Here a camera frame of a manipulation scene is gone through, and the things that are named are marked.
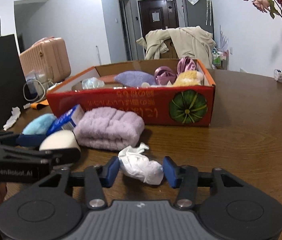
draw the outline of table surface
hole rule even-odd
[[[282,203],[282,83],[247,73],[210,73],[217,90],[209,128],[146,126],[140,142],[150,146],[148,156],[153,160],[162,163],[168,155],[178,165],[193,165],[199,171],[222,167]],[[31,120],[50,112],[49,107],[40,111],[29,109],[12,130],[21,132]],[[83,148],[73,171],[105,164],[117,154]],[[113,199],[174,202],[177,196],[177,190],[167,182],[159,187],[149,186],[121,172],[113,187],[104,191],[108,203]],[[208,196],[208,189],[199,188],[198,202]],[[75,188],[74,197],[82,200],[83,189]]]

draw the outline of pink suitcase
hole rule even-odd
[[[71,74],[71,67],[62,38],[44,38],[20,54],[24,75],[32,70],[45,73],[47,79],[57,83]]]

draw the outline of white sponge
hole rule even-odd
[[[74,133],[69,130],[61,130],[48,136],[40,145],[39,150],[55,150],[55,149],[67,149],[78,148],[81,151]]]

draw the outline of blue gripper pad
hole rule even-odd
[[[46,137],[45,134],[20,134],[16,139],[16,143],[22,147],[39,147]]]
[[[167,157],[163,159],[163,173],[172,188],[177,188],[177,175],[175,173],[174,163],[171,163]]]
[[[116,177],[118,176],[120,169],[120,161],[119,158],[116,158],[113,163],[108,167],[108,174],[102,182],[102,187],[110,188],[112,187]]]

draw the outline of refrigerator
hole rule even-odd
[[[212,23],[210,26],[210,12],[208,13],[208,25],[206,25],[207,15],[207,0],[199,0],[196,4],[192,5],[189,0],[182,0],[183,11],[185,16],[185,27],[200,26],[203,30],[212,33],[214,36],[213,28],[213,12]]]

